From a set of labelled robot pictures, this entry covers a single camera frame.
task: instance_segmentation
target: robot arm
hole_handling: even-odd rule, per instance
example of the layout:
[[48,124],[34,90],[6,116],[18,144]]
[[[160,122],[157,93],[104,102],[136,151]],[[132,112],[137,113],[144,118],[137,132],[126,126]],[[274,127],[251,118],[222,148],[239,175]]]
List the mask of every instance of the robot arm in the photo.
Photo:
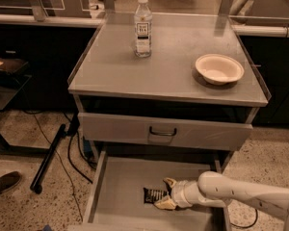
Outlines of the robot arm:
[[171,178],[164,181],[171,188],[171,195],[155,202],[159,209],[174,210],[195,204],[226,207],[231,199],[235,199],[282,219],[286,221],[285,227],[289,226],[289,189],[236,181],[213,171],[202,173],[198,181],[175,181]]

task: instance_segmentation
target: white bowl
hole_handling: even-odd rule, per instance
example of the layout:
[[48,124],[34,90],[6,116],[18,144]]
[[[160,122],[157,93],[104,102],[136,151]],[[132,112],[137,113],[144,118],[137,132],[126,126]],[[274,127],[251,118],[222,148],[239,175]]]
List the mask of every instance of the white bowl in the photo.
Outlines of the white bowl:
[[240,80],[244,69],[239,62],[224,55],[208,54],[199,57],[196,70],[213,85],[224,85]]

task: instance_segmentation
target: open drawer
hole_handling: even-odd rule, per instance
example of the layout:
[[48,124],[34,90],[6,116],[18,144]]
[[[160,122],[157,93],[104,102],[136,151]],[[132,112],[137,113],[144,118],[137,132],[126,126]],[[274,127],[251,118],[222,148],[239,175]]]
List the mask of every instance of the open drawer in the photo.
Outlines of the open drawer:
[[165,190],[163,178],[198,179],[219,171],[212,150],[105,143],[81,226],[68,230],[231,230],[226,209],[194,206],[162,211],[144,203],[144,188]]
[[238,150],[249,137],[252,126],[204,120],[131,115],[79,113],[88,141],[116,141],[163,144],[192,148]]

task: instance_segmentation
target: black handle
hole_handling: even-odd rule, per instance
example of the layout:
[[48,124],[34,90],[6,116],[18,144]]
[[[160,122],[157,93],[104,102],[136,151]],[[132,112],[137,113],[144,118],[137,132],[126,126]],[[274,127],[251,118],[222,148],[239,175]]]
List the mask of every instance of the black handle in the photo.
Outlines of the black handle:
[[167,133],[167,132],[154,132],[153,128],[150,126],[149,132],[150,132],[151,135],[173,137],[173,136],[176,135],[176,128],[174,128],[172,133]]

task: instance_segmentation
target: black shoe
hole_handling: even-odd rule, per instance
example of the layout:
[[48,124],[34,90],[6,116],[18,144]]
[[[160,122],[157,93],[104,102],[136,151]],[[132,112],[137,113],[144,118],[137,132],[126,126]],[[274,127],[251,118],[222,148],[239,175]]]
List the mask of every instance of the black shoe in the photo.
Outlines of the black shoe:
[[4,193],[15,187],[21,180],[21,174],[17,171],[7,173],[0,177],[0,193]]

